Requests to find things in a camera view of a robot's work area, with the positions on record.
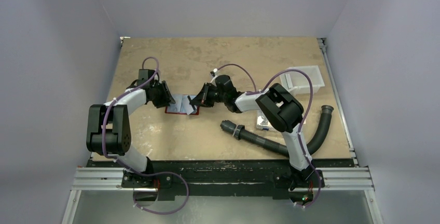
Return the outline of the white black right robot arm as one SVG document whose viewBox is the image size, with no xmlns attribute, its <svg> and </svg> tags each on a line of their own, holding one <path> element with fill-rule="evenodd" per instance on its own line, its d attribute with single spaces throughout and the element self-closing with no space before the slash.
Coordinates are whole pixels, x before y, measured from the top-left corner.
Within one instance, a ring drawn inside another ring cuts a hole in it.
<svg viewBox="0 0 440 224">
<path fill-rule="evenodd" d="M 288 153 L 293 183 L 304 186 L 311 181 L 315 168 L 300 130 L 304 108 L 279 83 L 263 92 L 247 94 L 238 91 L 229 76 L 220 75 L 213 83 L 205 83 L 189 103 L 197 107 L 213 107 L 215 103 L 224 103 L 230 112 L 238 114 L 260 110 L 284 138 L 284 151 Z"/>
</svg>

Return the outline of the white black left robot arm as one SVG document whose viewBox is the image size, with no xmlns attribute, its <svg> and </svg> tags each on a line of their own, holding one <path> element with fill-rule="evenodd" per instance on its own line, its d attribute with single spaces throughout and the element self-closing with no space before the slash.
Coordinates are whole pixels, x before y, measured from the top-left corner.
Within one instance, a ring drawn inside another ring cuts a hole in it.
<svg viewBox="0 0 440 224">
<path fill-rule="evenodd" d="M 168 107 L 175 99 L 156 70 L 141 69 L 138 78 L 124 93 L 104 104 L 89 107 L 86 147 L 90 152 L 112 159 L 129 172 L 141 187 L 155 180 L 151 160 L 131 144 L 129 116 L 148 103 L 156 108 Z"/>
</svg>

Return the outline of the red leather card holder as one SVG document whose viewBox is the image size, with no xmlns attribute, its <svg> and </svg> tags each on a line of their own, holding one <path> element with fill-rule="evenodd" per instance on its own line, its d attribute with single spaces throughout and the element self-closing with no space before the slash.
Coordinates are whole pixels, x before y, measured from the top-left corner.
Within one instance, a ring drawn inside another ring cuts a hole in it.
<svg viewBox="0 0 440 224">
<path fill-rule="evenodd" d="M 184 113 L 181 113 L 181 103 L 182 103 L 183 95 L 187 95 L 187 94 L 173 94 L 172 96 L 175 99 L 175 104 L 167 106 L 164 112 L 166 114 L 186 115 Z"/>
</svg>

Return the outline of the white VIP card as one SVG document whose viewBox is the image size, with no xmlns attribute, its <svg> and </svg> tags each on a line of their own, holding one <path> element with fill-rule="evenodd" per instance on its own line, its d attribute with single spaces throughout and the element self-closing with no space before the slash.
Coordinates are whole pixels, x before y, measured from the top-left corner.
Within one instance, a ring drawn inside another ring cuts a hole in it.
<svg viewBox="0 0 440 224">
<path fill-rule="evenodd" d="M 195 97 L 195 95 L 183 95 L 181 103 L 181 113 L 184 113 L 186 115 L 195 115 L 197 113 L 197 106 L 190 103 L 191 100 L 193 100 Z"/>
</svg>

